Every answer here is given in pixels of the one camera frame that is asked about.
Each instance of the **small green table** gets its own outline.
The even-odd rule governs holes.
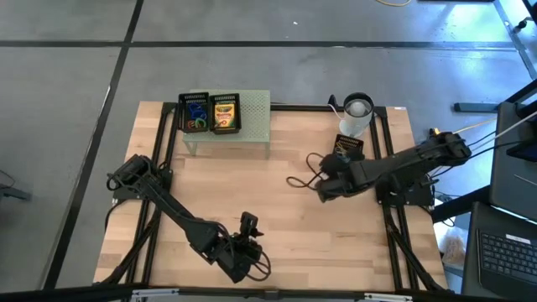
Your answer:
[[[264,143],[265,156],[270,157],[270,91],[194,89],[190,92],[209,92],[209,95],[238,93],[241,100],[239,133],[216,135],[212,132],[185,133],[183,142],[190,155],[196,156],[198,143]]]

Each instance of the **wooden table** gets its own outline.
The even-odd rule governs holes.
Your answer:
[[[141,102],[125,159],[150,156],[159,124],[161,102]],[[388,121],[395,152],[412,147],[414,140],[405,108],[389,107]],[[272,112],[271,156],[262,144],[203,143],[197,156],[189,155],[179,132],[172,161],[171,194],[195,216],[219,221],[229,232],[239,228],[243,211],[259,217],[265,236],[258,242],[272,261],[270,278],[258,283],[244,279],[233,284],[218,268],[200,258],[185,234],[163,215],[150,284],[170,287],[232,289],[394,290],[382,208],[374,190],[352,198],[322,204],[316,192],[289,187],[290,175],[312,177],[305,164],[310,152],[328,154],[338,133],[333,112]],[[161,156],[164,156],[171,115]],[[377,120],[378,129],[382,129]],[[382,131],[378,131],[383,156]],[[371,135],[366,131],[364,153],[373,158]],[[129,200],[111,215],[95,281],[103,280],[132,246],[140,200]],[[416,206],[406,207],[412,247],[436,282],[446,287],[430,216]],[[141,252],[135,280],[141,279],[145,259]],[[399,262],[409,287],[403,254]]]

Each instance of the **gray floor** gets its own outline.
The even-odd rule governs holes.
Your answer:
[[[0,40],[123,40],[134,3],[0,0]],[[502,1],[517,23],[526,13],[510,3]],[[503,21],[490,3],[148,0],[134,39],[506,42]],[[532,60],[535,33],[532,23],[520,33]],[[39,287],[118,51],[0,48],[0,169],[34,197],[0,203],[0,292]],[[430,127],[491,118],[455,114],[453,102],[501,102],[529,81],[511,49],[130,49],[59,286],[91,283],[111,199],[106,172],[123,161],[139,101],[172,102],[197,87],[269,89],[274,102],[303,104],[363,91],[378,105],[407,107],[419,142]],[[471,142],[493,129],[462,136]],[[464,194],[485,185],[491,155],[443,175],[437,189]]]

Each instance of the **black container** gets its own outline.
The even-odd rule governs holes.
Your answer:
[[[232,93],[232,94],[225,94],[225,95],[217,95],[217,96],[211,96],[210,99],[211,104],[211,112],[212,112],[212,118],[211,118],[211,130],[215,134],[229,134],[229,133],[238,133],[241,130],[242,124],[241,124],[241,100],[238,95],[238,93]],[[225,105],[233,103],[233,126],[232,127],[226,127],[221,126],[222,122],[219,122],[216,120],[216,115],[218,113],[225,113],[221,109],[219,109],[218,105],[222,105],[225,109]]]
[[[179,107],[181,110],[179,125],[184,133],[205,132],[211,129],[212,105],[208,92],[179,94]]]

